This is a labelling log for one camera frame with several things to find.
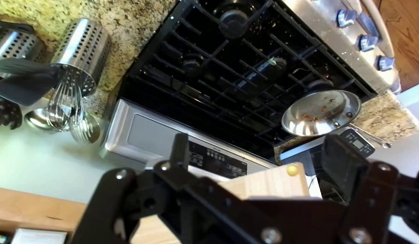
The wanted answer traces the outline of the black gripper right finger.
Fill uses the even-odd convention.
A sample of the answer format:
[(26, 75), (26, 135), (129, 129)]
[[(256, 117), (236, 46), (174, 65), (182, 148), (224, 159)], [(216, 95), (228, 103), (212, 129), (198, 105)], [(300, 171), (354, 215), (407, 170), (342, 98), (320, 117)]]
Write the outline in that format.
[(350, 200), (368, 167), (368, 160), (340, 136), (331, 135), (324, 140), (321, 166), (334, 185)]

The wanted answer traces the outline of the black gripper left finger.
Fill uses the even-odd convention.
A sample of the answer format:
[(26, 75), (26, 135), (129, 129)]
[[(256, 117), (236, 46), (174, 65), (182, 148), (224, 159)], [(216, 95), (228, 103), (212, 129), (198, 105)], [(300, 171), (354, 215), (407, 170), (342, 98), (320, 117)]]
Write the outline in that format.
[(180, 168), (189, 166), (189, 136), (186, 133), (178, 133), (175, 136), (170, 163)]

